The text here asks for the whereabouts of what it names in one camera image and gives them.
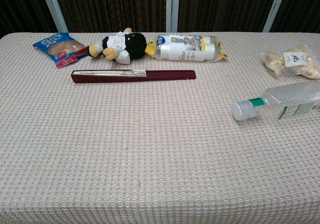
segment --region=plastic bottle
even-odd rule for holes
[[[154,57],[158,60],[216,62],[227,55],[220,51],[221,42],[215,36],[158,35]]]
[[[261,97],[232,105],[238,121],[262,117],[279,120],[320,111],[320,81],[311,80],[267,89]]]

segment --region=green bottle label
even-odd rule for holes
[[[261,98],[254,98],[249,100],[254,107],[263,106],[265,104],[264,100]]]

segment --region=stuffed penguin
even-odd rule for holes
[[[130,64],[133,59],[141,58],[145,55],[147,41],[143,34],[134,32],[131,28],[119,31],[115,35],[110,35],[102,41],[89,46],[89,56],[96,58],[103,53],[105,59],[115,59],[120,64]]]

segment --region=blue snack bag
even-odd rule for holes
[[[67,32],[60,32],[33,44],[40,48],[54,60],[57,68],[76,62],[79,58],[88,55],[89,47],[85,47],[69,36]]]

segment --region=dark curtain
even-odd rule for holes
[[[320,0],[282,0],[270,32],[320,33]]]
[[[178,32],[261,32],[274,0],[179,0]]]
[[[46,0],[0,0],[0,11],[1,38],[16,32],[57,32]]]
[[[166,0],[58,0],[69,32],[164,32]]]

